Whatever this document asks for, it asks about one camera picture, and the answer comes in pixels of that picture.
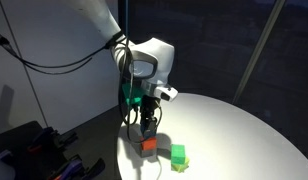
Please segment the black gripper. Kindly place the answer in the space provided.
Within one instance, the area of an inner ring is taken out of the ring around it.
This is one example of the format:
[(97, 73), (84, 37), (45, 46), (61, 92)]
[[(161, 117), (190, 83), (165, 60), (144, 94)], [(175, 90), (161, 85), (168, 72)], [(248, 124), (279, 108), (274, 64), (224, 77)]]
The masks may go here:
[(157, 130), (157, 118), (154, 111), (159, 107), (160, 99), (144, 95), (141, 103), (141, 133), (143, 136), (147, 136), (147, 125), (151, 122), (151, 134), (156, 135)]

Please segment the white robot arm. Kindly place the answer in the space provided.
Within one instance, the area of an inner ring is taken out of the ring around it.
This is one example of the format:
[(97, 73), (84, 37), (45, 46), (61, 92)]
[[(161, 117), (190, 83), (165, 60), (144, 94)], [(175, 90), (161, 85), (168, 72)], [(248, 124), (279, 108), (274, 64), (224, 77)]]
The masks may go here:
[(157, 38), (135, 44), (122, 32), (106, 0), (66, 0), (76, 12), (94, 24), (111, 51), (113, 60), (124, 78), (139, 80), (141, 132), (144, 138), (156, 135), (160, 118), (154, 111), (160, 101), (173, 101), (178, 91), (168, 84), (175, 48)]

